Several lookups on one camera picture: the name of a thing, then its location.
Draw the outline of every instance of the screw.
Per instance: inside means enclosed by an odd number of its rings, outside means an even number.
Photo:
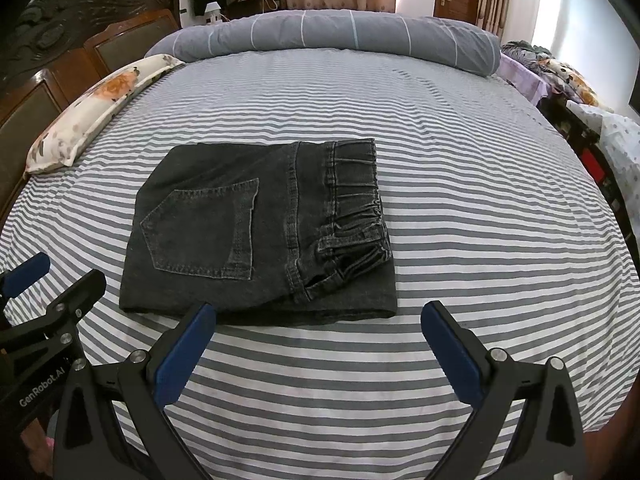
[[[507,357],[509,357],[509,354],[507,354],[507,352],[505,352],[502,348],[494,348],[493,350],[491,350],[490,355],[494,361],[498,362],[506,361]]]
[[[86,361],[82,358],[76,359],[71,367],[77,372],[82,370],[86,366]]]
[[[146,359],[146,352],[144,350],[135,350],[131,352],[129,356],[129,361],[132,363],[141,363]]]
[[[551,366],[556,370],[562,370],[564,368],[564,363],[562,362],[562,359],[559,357],[552,357],[550,362],[551,362]]]

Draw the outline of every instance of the purple cloth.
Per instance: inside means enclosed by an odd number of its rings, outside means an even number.
[[[511,83],[534,106],[540,99],[551,94],[549,83],[503,53],[500,53],[496,75]]]

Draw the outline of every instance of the black jeans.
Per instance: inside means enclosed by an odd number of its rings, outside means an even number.
[[[311,324],[397,309],[372,139],[177,146],[140,188],[125,311]]]

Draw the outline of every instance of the mattress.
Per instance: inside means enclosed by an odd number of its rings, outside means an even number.
[[[166,408],[220,479],[420,479],[470,413],[420,332],[440,300],[487,346],[558,355],[596,430],[638,373],[638,276],[613,214],[524,97],[424,60],[351,50],[243,52],[185,65],[104,129],[72,168],[34,176],[0,237],[0,267],[45,251],[48,276],[12,301],[44,312],[90,269],[107,291],[80,322],[94,364],[148,349],[175,321],[125,315],[118,290],[136,192],[174,146],[373,137],[396,265],[391,319],[219,326]],[[485,474],[499,464],[514,403]],[[126,436],[140,444],[118,405]]]

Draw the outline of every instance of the gray and white stripe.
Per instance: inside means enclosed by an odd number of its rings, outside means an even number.
[[[441,300],[487,346],[567,362],[586,428],[638,371],[638,276],[607,203],[564,140],[498,78],[336,50],[247,52],[175,70],[127,106],[72,168],[36,176],[0,265],[43,250],[49,275],[8,313],[43,312],[90,269],[107,277],[80,324],[94,363],[148,348],[175,322],[127,316],[118,290],[136,192],[186,142],[374,137],[398,315],[306,328],[220,326],[167,412],[221,479],[424,478],[469,413],[420,333]],[[499,463],[515,404],[483,473]],[[137,436],[122,406],[118,416]]]

